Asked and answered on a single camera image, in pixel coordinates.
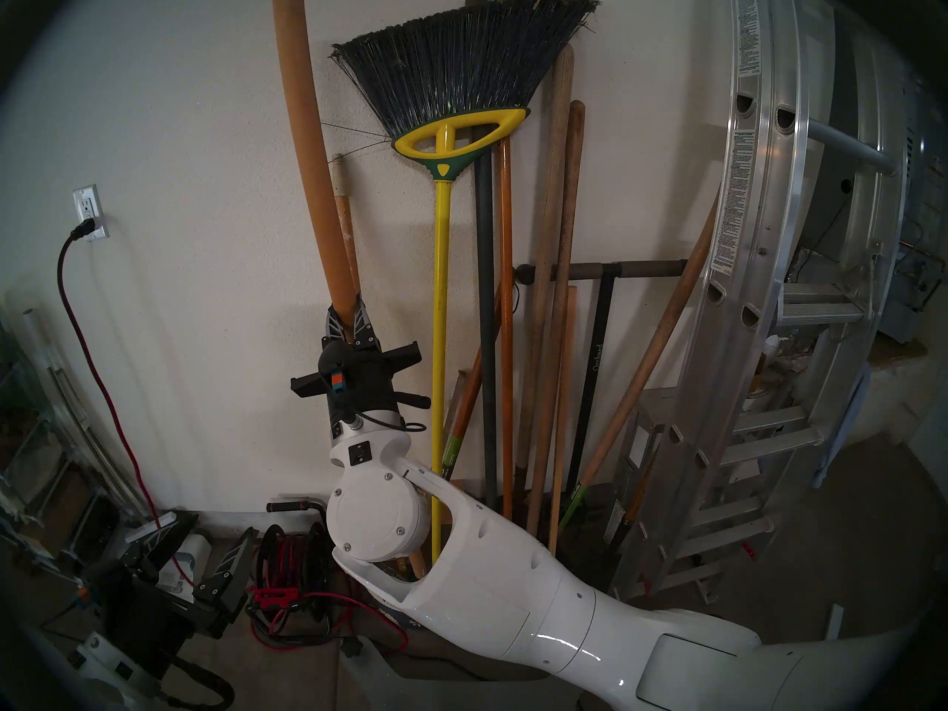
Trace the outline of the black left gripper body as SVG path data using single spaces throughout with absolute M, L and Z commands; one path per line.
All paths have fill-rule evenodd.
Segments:
M 244 598 L 183 601 L 157 586 L 159 572 L 127 570 L 119 558 L 86 576 L 100 607 L 99 635 L 153 677 L 195 633 L 220 639 L 244 606 Z

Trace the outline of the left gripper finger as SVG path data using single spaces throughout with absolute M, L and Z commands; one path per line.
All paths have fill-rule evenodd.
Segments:
M 248 527 L 227 551 L 213 570 L 210 578 L 196 583 L 194 599 L 242 599 L 246 596 L 247 581 L 253 560 L 257 530 Z
M 195 513 L 184 513 L 170 523 L 132 541 L 121 557 L 127 570 L 161 570 L 176 553 L 198 521 Z

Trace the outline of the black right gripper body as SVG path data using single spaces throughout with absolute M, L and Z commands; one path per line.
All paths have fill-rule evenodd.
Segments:
M 322 349 L 318 370 L 313 374 L 293 377 L 290 388 L 298 397 L 325 395 L 330 413 L 333 437 L 341 434 L 339 422 L 354 425 L 357 418 L 391 430 L 414 433 L 427 427 L 421 423 L 398 425 L 385 423 L 369 415 L 370 411 L 386 410 L 400 415 L 399 404 L 429 410 L 428 396 L 403 393 L 393 389 L 393 376 L 422 361 L 417 341 L 389 351 L 357 351 L 354 344 L 334 342 Z

